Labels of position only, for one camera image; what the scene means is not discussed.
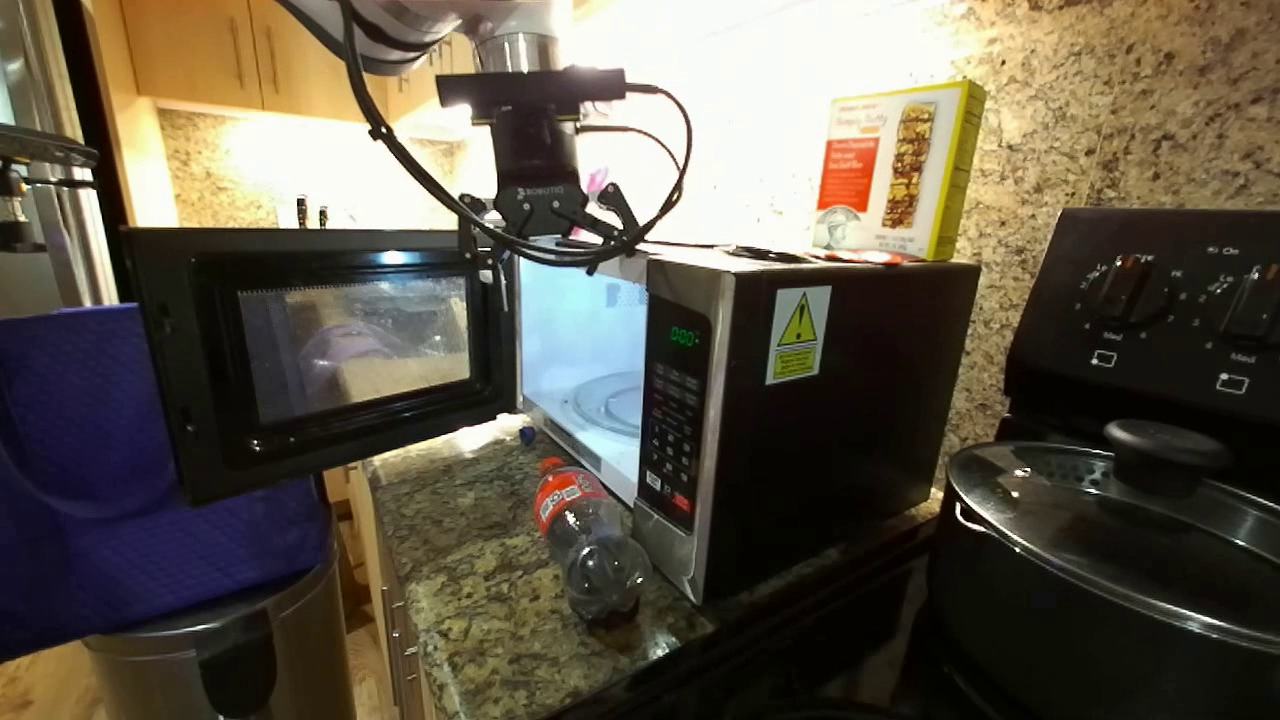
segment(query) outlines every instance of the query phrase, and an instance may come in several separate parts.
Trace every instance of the blue towel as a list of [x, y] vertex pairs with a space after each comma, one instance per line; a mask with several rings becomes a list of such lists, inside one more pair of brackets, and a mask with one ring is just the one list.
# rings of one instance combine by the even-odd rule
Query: blue towel
[[131, 305], [0, 320], [0, 661], [324, 558], [316, 475], [184, 503]]

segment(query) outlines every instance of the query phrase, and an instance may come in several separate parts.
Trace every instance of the granite countertop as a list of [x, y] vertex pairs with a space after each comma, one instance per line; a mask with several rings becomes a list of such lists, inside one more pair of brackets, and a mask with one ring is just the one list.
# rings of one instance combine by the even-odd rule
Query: granite countertop
[[[633, 623], [589, 631], [532, 524], [540, 451], [521, 442], [523, 423], [523, 417], [500, 417], [368, 458], [384, 563], [403, 589], [434, 714], [546, 714], [722, 621], [652, 578]], [[879, 524], [869, 545], [928, 517], [934, 500]]]

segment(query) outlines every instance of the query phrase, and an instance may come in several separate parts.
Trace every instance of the yellow sticker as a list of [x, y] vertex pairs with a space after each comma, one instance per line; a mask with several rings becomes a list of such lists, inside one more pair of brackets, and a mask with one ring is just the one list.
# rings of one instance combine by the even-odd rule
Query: yellow sticker
[[820, 375], [825, 335], [833, 311], [833, 282], [781, 286], [771, 294], [767, 366], [765, 383]]

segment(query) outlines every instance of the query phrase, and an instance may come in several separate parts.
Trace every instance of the stainless steel microwave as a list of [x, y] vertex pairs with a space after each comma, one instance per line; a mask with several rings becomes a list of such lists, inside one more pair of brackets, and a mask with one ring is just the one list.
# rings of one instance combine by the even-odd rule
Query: stainless steel microwave
[[726, 598], [928, 495], [972, 265], [652, 246], [517, 275], [523, 408], [633, 503], [687, 598]]
[[918, 503], [972, 265], [663, 246], [590, 270], [456, 232], [131, 232], [191, 500], [523, 408], [714, 604]]

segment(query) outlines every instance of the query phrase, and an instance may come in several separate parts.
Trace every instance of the open microwave door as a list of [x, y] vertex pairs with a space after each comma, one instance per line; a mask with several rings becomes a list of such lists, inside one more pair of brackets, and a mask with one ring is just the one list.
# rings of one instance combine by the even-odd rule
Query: open microwave door
[[131, 226], [188, 500], [517, 408], [509, 268], [459, 232]]

